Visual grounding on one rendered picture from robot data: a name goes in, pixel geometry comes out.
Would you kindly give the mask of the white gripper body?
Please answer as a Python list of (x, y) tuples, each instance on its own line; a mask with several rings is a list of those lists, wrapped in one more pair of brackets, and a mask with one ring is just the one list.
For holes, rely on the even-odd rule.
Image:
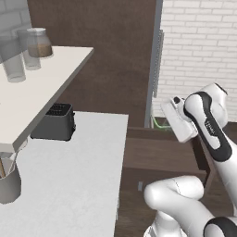
[(184, 102), (167, 101), (161, 105), (162, 111), (180, 143), (186, 143), (198, 135), (192, 121), (184, 115)]

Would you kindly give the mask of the dark wooden open drawer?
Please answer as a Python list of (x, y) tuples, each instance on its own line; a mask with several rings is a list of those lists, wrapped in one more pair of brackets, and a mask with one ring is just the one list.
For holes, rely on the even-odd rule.
[(199, 136), (179, 143), (172, 131), (129, 127), (122, 168), (122, 186), (138, 188), (179, 175), (195, 175), (208, 193), (215, 169)]

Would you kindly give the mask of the tall clear glass cup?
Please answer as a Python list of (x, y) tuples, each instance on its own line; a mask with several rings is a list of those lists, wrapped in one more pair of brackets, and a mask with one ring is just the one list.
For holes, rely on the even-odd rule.
[(16, 36), (0, 36), (0, 64), (9, 82), (26, 80), (19, 39)]

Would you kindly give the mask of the black toaster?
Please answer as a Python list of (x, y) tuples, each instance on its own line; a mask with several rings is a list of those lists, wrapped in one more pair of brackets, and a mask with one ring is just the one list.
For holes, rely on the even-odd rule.
[(69, 141), (76, 130), (71, 104), (55, 103), (31, 133), (32, 139)]

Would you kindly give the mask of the white shelf board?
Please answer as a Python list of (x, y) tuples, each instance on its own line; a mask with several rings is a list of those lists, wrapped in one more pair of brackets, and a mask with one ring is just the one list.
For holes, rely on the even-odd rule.
[(92, 47), (54, 46), (26, 80), (7, 81), (0, 65), (0, 152), (14, 153), (92, 56)]

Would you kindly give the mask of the glass jar with brown contents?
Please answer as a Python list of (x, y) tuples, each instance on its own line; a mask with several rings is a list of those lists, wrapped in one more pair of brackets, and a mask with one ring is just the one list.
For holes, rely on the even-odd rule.
[(53, 54), (53, 48), (45, 28), (27, 29), (28, 52), (31, 57), (46, 58)]

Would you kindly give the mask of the grey utensil pot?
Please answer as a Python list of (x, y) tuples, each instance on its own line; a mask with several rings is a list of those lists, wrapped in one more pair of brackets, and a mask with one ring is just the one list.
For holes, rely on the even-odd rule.
[(20, 197), (21, 178), (17, 165), (15, 165), (10, 174), (7, 175), (11, 165), (11, 159), (3, 158), (2, 161), (6, 176), (3, 178), (0, 171), (0, 204), (8, 204)]

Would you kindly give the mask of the wooden spoon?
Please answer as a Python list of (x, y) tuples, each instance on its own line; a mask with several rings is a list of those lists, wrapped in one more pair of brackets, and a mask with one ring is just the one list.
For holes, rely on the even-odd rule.
[(4, 178), (6, 176), (6, 173), (5, 173), (5, 169), (4, 169), (4, 165), (3, 165), (3, 161), (1, 157), (0, 157), (0, 171), (2, 173), (2, 177)]

